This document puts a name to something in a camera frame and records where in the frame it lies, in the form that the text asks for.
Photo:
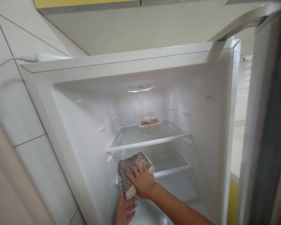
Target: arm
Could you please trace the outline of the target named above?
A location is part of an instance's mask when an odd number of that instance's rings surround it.
[[[146,165],[143,165],[143,167],[144,171],[139,165],[136,165],[136,168],[131,167],[135,176],[131,173],[126,174],[135,186],[136,194],[139,197],[154,202],[175,225],[213,224],[155,182],[154,178],[148,173]]]

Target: hand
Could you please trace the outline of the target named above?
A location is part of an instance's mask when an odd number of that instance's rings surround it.
[[[149,174],[147,166],[144,163],[144,170],[142,170],[138,164],[135,164],[135,166],[136,168],[134,166],[130,167],[135,176],[129,172],[126,173],[126,176],[133,183],[137,191],[136,194],[139,197],[150,199],[150,195],[158,183],[156,183],[153,176]]]
[[[133,197],[129,200],[125,200],[122,191],[120,192],[119,203],[113,215],[112,225],[128,225],[135,215],[137,198]]]

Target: food package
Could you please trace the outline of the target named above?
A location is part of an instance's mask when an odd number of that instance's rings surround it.
[[[140,126],[152,125],[160,123],[157,116],[143,116],[140,120]]]

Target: glass shelf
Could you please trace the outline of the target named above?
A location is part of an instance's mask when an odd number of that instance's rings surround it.
[[[127,159],[139,152],[143,152],[151,160],[155,167],[155,178],[169,176],[192,167],[173,142],[125,150],[122,159]]]
[[[171,122],[161,120],[156,126],[141,128],[139,125],[121,127],[106,152],[115,152],[139,147],[145,147],[190,136],[190,133]]]

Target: person's right hand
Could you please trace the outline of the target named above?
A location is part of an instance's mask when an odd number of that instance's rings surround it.
[[[138,164],[135,164],[135,166],[136,167],[130,167],[135,176],[129,172],[126,173],[126,176],[133,183],[137,191],[136,194],[139,197],[150,199],[150,195],[152,194],[153,189],[157,186],[158,183],[156,183],[153,176],[149,174],[147,166],[144,163],[144,170],[142,170],[142,168]]]

